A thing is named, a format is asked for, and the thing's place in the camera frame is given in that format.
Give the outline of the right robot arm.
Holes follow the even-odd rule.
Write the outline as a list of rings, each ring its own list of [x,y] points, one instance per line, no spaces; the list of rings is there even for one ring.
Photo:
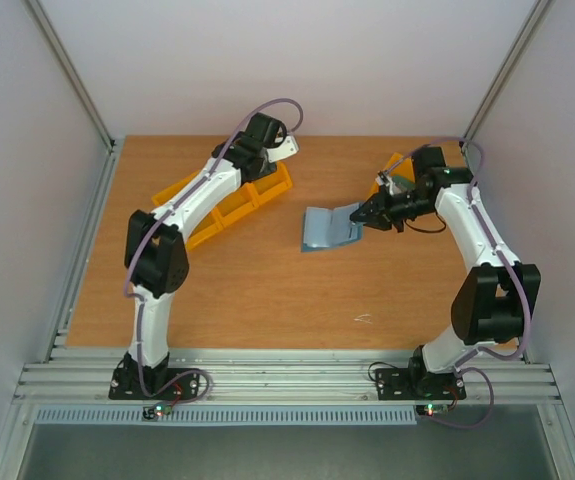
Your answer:
[[[403,232],[411,221],[436,215],[461,253],[466,278],[450,310],[450,326],[414,350],[404,368],[377,370],[380,399],[464,398],[458,376],[480,353],[501,361],[521,357],[530,339],[541,274],[504,242],[467,167],[446,164],[434,141],[380,171],[377,189],[350,215],[365,227]]]

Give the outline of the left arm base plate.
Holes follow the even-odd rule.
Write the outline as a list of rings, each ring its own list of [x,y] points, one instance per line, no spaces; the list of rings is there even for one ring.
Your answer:
[[[201,375],[188,368],[171,368],[165,359],[155,368],[145,366],[139,375],[139,364],[126,355],[114,369],[110,381],[110,400],[190,401],[204,386]]]

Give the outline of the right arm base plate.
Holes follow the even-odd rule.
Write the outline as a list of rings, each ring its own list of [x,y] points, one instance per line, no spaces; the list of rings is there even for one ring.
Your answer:
[[[408,368],[380,368],[372,374],[379,400],[437,401],[465,400],[464,385],[450,373],[413,373]]]

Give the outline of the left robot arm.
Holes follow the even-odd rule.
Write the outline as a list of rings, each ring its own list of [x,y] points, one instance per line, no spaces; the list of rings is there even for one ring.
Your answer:
[[[199,173],[169,201],[128,221],[124,293],[135,301],[131,345],[115,368],[109,397],[161,398],[182,370],[169,366],[168,325],[176,291],[189,273],[186,242],[227,196],[271,174],[298,151],[285,124],[254,113],[217,146]]]

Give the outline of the teal leather card holder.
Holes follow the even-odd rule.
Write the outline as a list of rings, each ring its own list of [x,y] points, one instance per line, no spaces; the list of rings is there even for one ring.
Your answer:
[[[303,253],[344,247],[360,241],[363,225],[350,220],[359,202],[333,209],[307,207],[303,215],[301,251]]]

